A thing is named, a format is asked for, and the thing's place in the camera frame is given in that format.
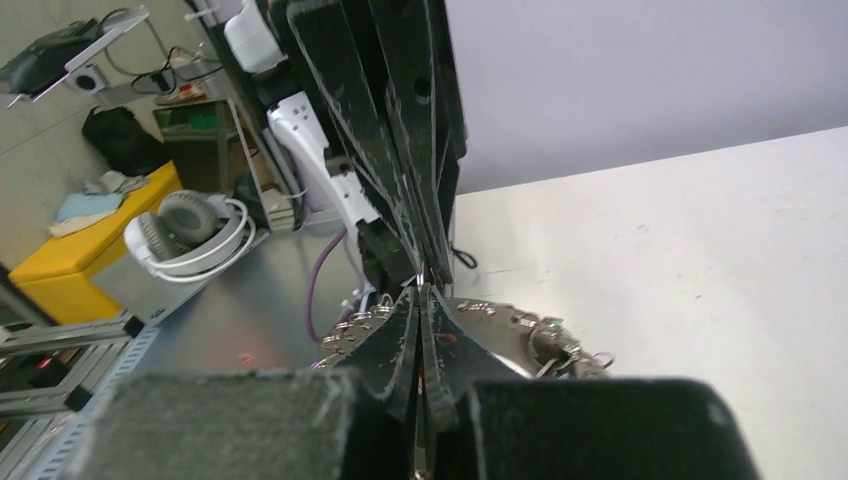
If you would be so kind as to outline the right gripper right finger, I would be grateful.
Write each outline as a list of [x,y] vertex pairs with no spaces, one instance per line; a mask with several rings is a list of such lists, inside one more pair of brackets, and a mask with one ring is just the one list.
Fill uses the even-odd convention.
[[733,413],[691,379],[525,378],[421,291],[433,479],[755,479]]

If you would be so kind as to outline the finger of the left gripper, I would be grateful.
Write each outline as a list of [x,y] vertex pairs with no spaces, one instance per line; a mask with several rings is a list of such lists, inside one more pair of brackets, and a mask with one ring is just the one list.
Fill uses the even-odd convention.
[[407,195],[396,164],[396,145],[376,89],[386,85],[386,65],[367,1],[293,1],[286,17],[317,87],[341,133],[359,158],[358,168],[386,204],[386,222],[403,247],[414,275],[421,255]]
[[438,134],[436,50],[428,1],[369,3],[387,70],[385,104],[397,176],[391,199],[418,281],[453,283],[452,252],[438,194],[450,134]]

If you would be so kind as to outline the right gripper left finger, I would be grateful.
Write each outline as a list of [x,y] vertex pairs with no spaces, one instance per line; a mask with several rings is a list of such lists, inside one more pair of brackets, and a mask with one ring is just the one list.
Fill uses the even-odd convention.
[[318,369],[145,372],[122,380],[66,470],[70,479],[407,479],[412,382],[382,340],[413,341],[415,288]]

